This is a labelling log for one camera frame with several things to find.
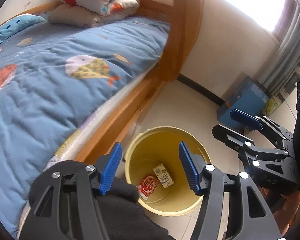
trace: wooden bed frame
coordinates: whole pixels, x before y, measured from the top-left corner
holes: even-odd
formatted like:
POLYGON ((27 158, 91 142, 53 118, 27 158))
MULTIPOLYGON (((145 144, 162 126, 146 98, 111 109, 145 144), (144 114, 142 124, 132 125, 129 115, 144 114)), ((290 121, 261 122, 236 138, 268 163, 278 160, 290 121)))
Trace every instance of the wooden bed frame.
MULTIPOLYGON (((60 4, 62 4, 60 1, 44 4, 21 14, 42 14, 60 4)), ((171 23, 162 58, 104 120, 74 160, 87 164, 95 163, 99 156, 109 153, 116 141, 123 143, 123 147, 130 141, 133 132, 150 110, 165 82, 171 82, 179 75, 196 42, 201 27, 202 7, 203 0, 174 0, 173 6, 153 0, 140 1, 137 15, 171 23)))

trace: blue gripper pad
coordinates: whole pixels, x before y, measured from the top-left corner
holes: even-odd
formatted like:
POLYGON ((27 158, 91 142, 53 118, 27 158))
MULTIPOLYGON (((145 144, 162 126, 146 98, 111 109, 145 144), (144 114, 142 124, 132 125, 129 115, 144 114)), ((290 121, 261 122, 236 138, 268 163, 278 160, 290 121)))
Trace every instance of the blue gripper pad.
POLYGON ((238 109, 232 110, 230 112, 230 117, 232 120, 242 123, 243 125, 248 126, 253 130, 262 130, 262 124, 260 123, 259 119, 238 109))
POLYGON ((96 167, 101 175, 99 192, 104 195, 112 185, 114 175, 118 169, 122 158, 122 146, 116 142, 107 155, 100 156, 96 162, 96 167))
POLYGON ((191 153, 185 141, 179 144, 179 159, 185 171, 190 189, 198 194, 201 190, 202 170, 206 165, 202 156, 191 153))

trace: trash can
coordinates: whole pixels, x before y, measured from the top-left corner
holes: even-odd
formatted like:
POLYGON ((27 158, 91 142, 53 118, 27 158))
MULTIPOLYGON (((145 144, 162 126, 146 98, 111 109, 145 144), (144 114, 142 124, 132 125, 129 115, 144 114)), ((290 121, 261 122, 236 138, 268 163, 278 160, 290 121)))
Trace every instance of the trash can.
POLYGON ((180 216, 200 206, 202 198, 190 189, 178 155, 181 141, 186 141, 192 153, 202 155, 211 163, 207 151, 190 133, 175 127, 160 126, 140 133, 129 145, 125 154, 125 177, 128 183, 138 186, 144 176, 163 164, 174 184, 159 185, 152 195, 138 202, 147 210, 162 216, 180 216))

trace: red carton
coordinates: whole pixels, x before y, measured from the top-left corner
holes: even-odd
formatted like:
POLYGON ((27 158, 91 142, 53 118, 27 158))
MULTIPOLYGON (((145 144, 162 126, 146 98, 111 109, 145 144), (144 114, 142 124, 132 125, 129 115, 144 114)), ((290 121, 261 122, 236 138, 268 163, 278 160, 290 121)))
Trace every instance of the red carton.
POLYGON ((150 173, 147 174, 137 187, 140 197, 147 200, 159 184, 158 178, 155 178, 150 173))

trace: wooden bed post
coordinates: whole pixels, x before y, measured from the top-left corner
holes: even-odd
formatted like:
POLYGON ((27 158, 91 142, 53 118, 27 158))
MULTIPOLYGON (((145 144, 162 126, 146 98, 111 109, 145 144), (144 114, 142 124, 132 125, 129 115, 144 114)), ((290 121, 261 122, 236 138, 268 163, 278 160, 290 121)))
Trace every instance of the wooden bed post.
POLYGON ((202 20, 203 0, 173 0, 171 28, 159 62, 159 78, 175 80, 197 40, 202 20))

